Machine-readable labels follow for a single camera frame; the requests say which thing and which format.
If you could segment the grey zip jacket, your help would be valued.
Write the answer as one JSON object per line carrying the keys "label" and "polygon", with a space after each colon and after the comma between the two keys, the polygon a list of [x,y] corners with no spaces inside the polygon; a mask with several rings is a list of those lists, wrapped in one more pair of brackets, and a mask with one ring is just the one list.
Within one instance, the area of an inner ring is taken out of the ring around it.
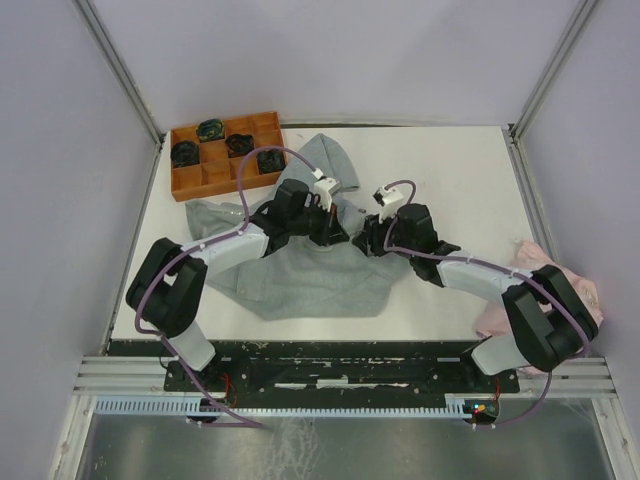
{"label": "grey zip jacket", "polygon": [[[360,181],[345,150],[335,140],[317,134],[299,153],[341,183],[344,192],[360,189]],[[294,159],[263,200],[272,200],[286,179],[311,187],[311,170]],[[351,238],[365,220],[342,193],[334,196],[340,224]],[[186,202],[186,219],[193,240],[222,234],[242,222],[242,206],[197,199]],[[350,242],[321,248],[305,237],[293,237],[266,258],[251,260],[220,274],[207,274],[208,287],[224,294],[263,320],[291,318],[374,317],[387,305],[392,286],[409,273],[406,260],[396,254],[366,257]]]}

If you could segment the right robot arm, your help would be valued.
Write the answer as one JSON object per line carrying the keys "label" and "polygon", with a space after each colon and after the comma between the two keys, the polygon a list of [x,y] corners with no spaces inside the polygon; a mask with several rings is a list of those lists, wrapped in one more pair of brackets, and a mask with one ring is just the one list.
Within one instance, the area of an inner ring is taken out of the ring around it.
{"label": "right robot arm", "polygon": [[439,238],[424,205],[410,203],[391,218],[369,215],[353,244],[367,256],[395,253],[421,280],[472,294],[504,309],[510,331],[491,334],[458,368],[467,389],[481,391],[495,375],[533,367],[551,372],[583,353],[599,327],[560,268],[496,265]]}

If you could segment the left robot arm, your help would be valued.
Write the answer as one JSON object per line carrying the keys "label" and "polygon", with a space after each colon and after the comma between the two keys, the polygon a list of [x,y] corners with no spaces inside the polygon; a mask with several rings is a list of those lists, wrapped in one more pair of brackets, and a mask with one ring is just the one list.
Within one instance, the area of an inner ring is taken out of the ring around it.
{"label": "left robot arm", "polygon": [[187,379],[209,390],[221,378],[214,346],[197,325],[206,278],[248,261],[269,256],[292,237],[306,237],[320,247],[349,239],[339,224],[333,193],[340,183],[329,177],[312,187],[285,180],[273,199],[247,216],[239,227],[191,244],[167,238],[153,243],[126,293],[138,322],[153,325],[169,350],[187,365]]}

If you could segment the dark rolled sock right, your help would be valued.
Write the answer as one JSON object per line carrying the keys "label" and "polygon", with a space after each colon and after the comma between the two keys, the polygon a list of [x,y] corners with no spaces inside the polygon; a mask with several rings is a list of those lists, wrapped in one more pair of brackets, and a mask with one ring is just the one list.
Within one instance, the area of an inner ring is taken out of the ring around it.
{"label": "dark rolled sock right", "polygon": [[256,155],[256,158],[260,174],[281,172],[286,167],[285,155],[278,149],[261,151]]}

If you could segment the dark rolled sock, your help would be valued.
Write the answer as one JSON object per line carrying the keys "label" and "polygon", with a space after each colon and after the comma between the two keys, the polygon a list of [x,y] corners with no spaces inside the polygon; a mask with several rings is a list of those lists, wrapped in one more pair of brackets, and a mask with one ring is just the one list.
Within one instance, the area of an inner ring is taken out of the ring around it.
{"label": "dark rolled sock", "polygon": [[231,134],[225,139],[227,153],[230,158],[245,156],[254,149],[254,138],[251,134]]}
{"label": "dark rolled sock", "polygon": [[261,151],[256,155],[256,158],[260,174],[281,172],[286,167],[285,155],[278,149]]}
{"label": "dark rolled sock", "polygon": [[170,152],[173,168],[184,168],[200,163],[199,146],[189,140],[177,142]]}
{"label": "dark rolled sock", "polygon": [[196,128],[196,135],[201,143],[225,139],[225,124],[219,118],[211,118],[201,122]]}

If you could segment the dark rolled sock middle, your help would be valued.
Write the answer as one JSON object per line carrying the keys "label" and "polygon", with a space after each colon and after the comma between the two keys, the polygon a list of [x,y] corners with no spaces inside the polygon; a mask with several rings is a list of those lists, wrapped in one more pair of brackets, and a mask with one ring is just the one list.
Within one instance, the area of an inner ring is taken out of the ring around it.
{"label": "dark rolled sock middle", "polygon": [[230,158],[245,156],[254,149],[254,138],[251,134],[231,134],[225,139],[227,153]]}

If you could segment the wooden compartment tray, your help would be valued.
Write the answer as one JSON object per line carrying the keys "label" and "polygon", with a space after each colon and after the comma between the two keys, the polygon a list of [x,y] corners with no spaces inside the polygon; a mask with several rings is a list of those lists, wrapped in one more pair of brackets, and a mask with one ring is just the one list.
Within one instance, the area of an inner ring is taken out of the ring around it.
{"label": "wooden compartment tray", "polygon": [[171,193],[178,202],[235,192],[237,180],[246,189],[273,185],[281,172],[260,174],[256,155],[275,146],[284,145],[279,115],[275,111],[221,119],[225,124],[225,139],[235,133],[251,134],[254,149],[245,156],[230,158],[224,140],[201,143],[196,128],[201,123],[177,127],[170,133],[170,152],[180,141],[193,141],[199,146],[200,163],[173,168],[170,158]]}

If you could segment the pink cloth bag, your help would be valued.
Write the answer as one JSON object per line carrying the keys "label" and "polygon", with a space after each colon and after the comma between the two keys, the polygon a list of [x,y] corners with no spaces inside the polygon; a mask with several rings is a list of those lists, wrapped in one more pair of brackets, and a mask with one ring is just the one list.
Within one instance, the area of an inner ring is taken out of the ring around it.
{"label": "pink cloth bag", "polygon": [[471,357],[487,375],[531,367],[551,372],[599,334],[603,314],[595,284],[523,241],[508,267],[480,261],[498,287],[476,320],[484,342]]}

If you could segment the dark rolled sock top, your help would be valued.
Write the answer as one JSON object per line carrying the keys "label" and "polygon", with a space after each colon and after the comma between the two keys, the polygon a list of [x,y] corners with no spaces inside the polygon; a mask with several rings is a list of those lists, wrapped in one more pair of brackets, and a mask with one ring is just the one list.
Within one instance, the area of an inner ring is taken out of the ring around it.
{"label": "dark rolled sock top", "polygon": [[196,135],[201,143],[225,139],[225,124],[219,118],[211,118],[201,122],[196,128]]}

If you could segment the dark rolled sock left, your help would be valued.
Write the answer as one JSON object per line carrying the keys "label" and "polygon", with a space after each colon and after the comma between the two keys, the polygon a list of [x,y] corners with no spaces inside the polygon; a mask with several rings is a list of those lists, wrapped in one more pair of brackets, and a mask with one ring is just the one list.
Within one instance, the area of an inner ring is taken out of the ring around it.
{"label": "dark rolled sock left", "polygon": [[200,163],[199,146],[189,140],[177,142],[170,152],[173,168],[184,168]]}

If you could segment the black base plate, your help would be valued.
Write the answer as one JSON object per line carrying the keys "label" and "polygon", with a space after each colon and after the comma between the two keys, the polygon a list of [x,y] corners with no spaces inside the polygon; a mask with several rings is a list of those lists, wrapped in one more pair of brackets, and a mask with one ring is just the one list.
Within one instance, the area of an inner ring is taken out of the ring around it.
{"label": "black base plate", "polygon": [[197,378],[240,408],[413,408],[517,393],[517,374],[483,374],[472,341],[216,341]]}

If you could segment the right aluminium frame post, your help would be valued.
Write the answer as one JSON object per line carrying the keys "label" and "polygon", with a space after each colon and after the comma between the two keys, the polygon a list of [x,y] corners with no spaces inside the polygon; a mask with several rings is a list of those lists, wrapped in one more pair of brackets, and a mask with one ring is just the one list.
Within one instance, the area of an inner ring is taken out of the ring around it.
{"label": "right aluminium frame post", "polygon": [[580,0],[573,10],[542,73],[528,96],[518,120],[510,127],[510,137],[514,144],[521,142],[531,128],[545,99],[571,58],[600,4],[599,0]]}

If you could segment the aluminium frame post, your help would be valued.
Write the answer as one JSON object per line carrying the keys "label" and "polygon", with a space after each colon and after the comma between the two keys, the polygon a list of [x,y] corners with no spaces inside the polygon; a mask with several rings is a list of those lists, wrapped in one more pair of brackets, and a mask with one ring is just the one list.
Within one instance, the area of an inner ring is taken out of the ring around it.
{"label": "aluminium frame post", "polygon": [[510,127],[510,137],[514,144],[521,142],[531,128],[545,99],[571,58],[600,4],[599,0],[580,0],[573,10],[542,73],[528,96],[518,120]]}
{"label": "aluminium frame post", "polygon": [[148,136],[155,144],[161,144],[164,133],[156,124],[148,106],[133,79],[126,63],[119,54],[116,45],[101,19],[98,9],[93,1],[73,0],[72,4],[78,11],[90,35],[96,42],[103,59],[115,76],[125,97],[133,107],[138,119],[143,125]]}

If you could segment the aluminium front rail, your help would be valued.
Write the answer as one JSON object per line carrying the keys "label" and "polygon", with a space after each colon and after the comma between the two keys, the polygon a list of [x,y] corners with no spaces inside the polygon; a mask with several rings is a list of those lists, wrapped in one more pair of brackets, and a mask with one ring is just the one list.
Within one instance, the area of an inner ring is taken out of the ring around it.
{"label": "aluminium front rail", "polygon": [[[82,359],[73,387],[76,395],[171,395],[165,370],[155,357],[89,356]],[[547,396],[552,399],[615,398],[606,360],[569,360],[556,368]]]}

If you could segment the left aluminium frame post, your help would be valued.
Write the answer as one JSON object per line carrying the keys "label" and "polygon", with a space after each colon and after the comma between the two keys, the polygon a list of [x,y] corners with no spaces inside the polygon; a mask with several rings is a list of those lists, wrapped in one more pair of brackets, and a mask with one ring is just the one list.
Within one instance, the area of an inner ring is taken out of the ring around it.
{"label": "left aluminium frame post", "polygon": [[143,125],[148,136],[155,144],[161,144],[164,133],[156,124],[148,106],[133,79],[126,63],[119,54],[116,45],[101,19],[98,9],[93,1],[73,0],[72,4],[78,11],[90,35],[96,42],[103,59],[115,76],[125,97],[133,107],[138,119]]}

